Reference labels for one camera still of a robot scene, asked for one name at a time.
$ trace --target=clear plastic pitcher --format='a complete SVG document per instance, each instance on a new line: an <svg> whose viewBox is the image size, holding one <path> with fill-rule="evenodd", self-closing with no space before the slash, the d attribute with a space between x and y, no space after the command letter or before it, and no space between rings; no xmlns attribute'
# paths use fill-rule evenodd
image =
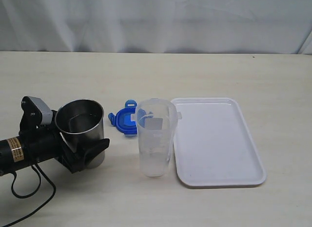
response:
<svg viewBox="0 0 312 227"><path fill-rule="evenodd" d="M140 170L148 177L160 177L167 171L179 114L168 100L140 102L132 121L136 121Z"/></svg>

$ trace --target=black cable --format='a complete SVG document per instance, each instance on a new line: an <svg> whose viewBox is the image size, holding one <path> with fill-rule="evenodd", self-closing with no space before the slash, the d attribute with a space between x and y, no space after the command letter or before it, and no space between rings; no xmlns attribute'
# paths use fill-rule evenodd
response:
<svg viewBox="0 0 312 227"><path fill-rule="evenodd" d="M33 196L34 194L37 193L37 191L39 190L39 188L40 188L40 186L41 186L41 176L40 176L38 170L37 170L33 165L31 165L31 168L37 173L37 175L38 175L38 177L39 177L39 184L38 184L38 187L36 188L36 190L35 190L34 192L32 192L32 193L30 193L30 194L27 194L27 195L18 195L18 194L15 192L15 190L14 190L14 183L15 183L15 180L16 180L16 178L17 178L17 174L16 174L15 171L12 172L12 174L13 174L13 176L14 176L14 180L13 180L12 185L11 185L11 191L12 191L12 194L13 194L15 197L19 198L19 199L26 199L26 198L29 198L29 197Z"/></svg>
<svg viewBox="0 0 312 227"><path fill-rule="evenodd" d="M38 169L38 171L41 173L41 175L42 175L42 176L47 180L47 182L50 183L50 185L52 186L52 188L53 188L52 195L50 196L50 198L48 198L47 201L45 201L43 204L41 204L39 207L37 207L34 211L32 211L31 213L29 213L28 215L26 215L26 216L24 216L24 217L22 217L22 218L20 218L20 219L18 219L18 220L16 220L16 221L13 221L13 222L11 222L11 223L9 223L9 224L3 226L3 227L12 226L12 225L17 224L18 222L21 222L21 221L27 219L28 217L34 215L37 211L39 211L42 207L44 207L48 202L50 202L50 201L53 199L53 197L54 197L54 195L55 195L55 193L56 193L56 191L57 191L57 188L56 188L55 184L50 180L50 178L48 178L48 176L42 171L42 169L39 167L39 165L38 165L37 163L35 164L35 166L36 166L36 168Z"/></svg>

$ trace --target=white curtain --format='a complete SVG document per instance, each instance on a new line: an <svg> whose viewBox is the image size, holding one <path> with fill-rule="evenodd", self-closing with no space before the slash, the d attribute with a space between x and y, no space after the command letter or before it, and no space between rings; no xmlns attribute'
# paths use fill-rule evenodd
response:
<svg viewBox="0 0 312 227"><path fill-rule="evenodd" d="M312 54L312 0L0 0L0 50Z"/></svg>

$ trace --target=yellow label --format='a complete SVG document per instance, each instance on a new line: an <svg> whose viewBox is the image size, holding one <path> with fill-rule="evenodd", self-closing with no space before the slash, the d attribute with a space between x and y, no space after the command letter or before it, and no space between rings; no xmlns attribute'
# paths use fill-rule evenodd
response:
<svg viewBox="0 0 312 227"><path fill-rule="evenodd" d="M24 160L24 153L17 137L7 139L11 150L14 162Z"/></svg>

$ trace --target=cup rim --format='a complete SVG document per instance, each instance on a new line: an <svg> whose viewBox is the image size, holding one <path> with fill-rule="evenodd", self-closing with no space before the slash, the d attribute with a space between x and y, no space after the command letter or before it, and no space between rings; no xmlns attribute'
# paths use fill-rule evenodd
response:
<svg viewBox="0 0 312 227"><path fill-rule="evenodd" d="M90 128L90 129L88 129L88 130L86 130L86 131L83 131L83 132L79 132L79 133L71 133L71 132L67 132L67 131L62 130L62 129L59 127L58 123L57 123L57 117L58 117L59 111L60 111L61 109L63 109L64 107L66 107L66 105L68 105L68 104L71 104L71 103L74 103L74 102L78 102L78 101L82 101L82 100L83 100L83 101L84 101L84 100L87 100L87 101L90 101L90 102L94 102L94 103L96 103L96 104L100 107L100 109L101 109L101 111L102 111L102 115L101 115L101 118L100 118L99 122L98 122L95 126L93 126L92 128ZM98 103L97 101L92 100L92 99L76 99L76 100L72 100L72 101L70 101L70 102L68 102L68 103L65 103L63 106L61 106L61 107L58 109L58 111L57 111L56 114L55 114L54 123L55 123L55 126L58 128L58 130L61 131L62 133L65 133L65 134L68 134L68 135L79 135L79 134L87 133L87 132L93 130L94 128L96 128L97 126L99 126L100 122L103 120L103 117L104 117L104 109L103 109L103 107L102 107L102 105L101 105L100 103Z"/></svg>

